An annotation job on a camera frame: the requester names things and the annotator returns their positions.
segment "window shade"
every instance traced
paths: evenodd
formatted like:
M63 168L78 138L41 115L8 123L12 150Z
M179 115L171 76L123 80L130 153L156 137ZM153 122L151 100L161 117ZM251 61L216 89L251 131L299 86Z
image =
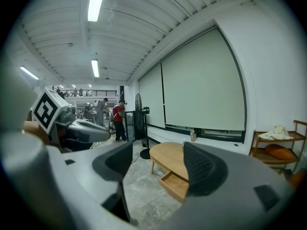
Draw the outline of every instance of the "window shade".
M213 29L162 62L166 123L244 130L242 85L231 52Z
M142 107L148 106L150 113L147 122L151 125L165 127L161 65L157 65L139 81Z

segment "black pants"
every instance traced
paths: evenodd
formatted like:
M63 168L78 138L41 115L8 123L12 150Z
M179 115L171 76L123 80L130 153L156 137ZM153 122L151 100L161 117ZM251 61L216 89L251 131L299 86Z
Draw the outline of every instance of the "black pants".
M113 122L116 129L116 140L119 140L120 137L122 140L126 140L125 129L123 122Z

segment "white cloth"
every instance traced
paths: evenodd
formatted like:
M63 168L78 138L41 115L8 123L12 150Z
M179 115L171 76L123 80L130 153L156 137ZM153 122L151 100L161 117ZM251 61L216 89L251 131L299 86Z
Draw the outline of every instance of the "white cloth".
M291 136L289 136L289 133L286 131L286 129L282 125L276 125L273 130L270 130L269 132L263 133L259 135L261 139L265 140L286 140L286 139L292 139Z

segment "ceiling light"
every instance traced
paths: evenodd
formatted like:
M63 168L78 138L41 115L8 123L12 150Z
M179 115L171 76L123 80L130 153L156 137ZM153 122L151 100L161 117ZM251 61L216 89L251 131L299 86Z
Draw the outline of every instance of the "ceiling light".
M99 78L99 71L98 71L98 60L93 59L92 60L92 67L95 78Z
M88 6L88 21L96 22L98 21L100 6L101 6L102 0L90 0L89 6Z
M20 67L21 70L23 70L24 72L28 73L32 78L39 80L39 78L37 76L35 76L34 74L32 74L31 72L29 72L26 68L24 67Z

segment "wooden table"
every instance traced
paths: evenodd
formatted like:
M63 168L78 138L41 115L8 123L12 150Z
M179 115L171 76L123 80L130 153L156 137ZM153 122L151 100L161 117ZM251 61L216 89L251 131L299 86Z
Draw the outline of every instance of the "wooden table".
M182 145L173 142L160 143L149 151L150 159L167 174L159 178L159 184L175 199L183 202L189 187L188 171L183 162Z

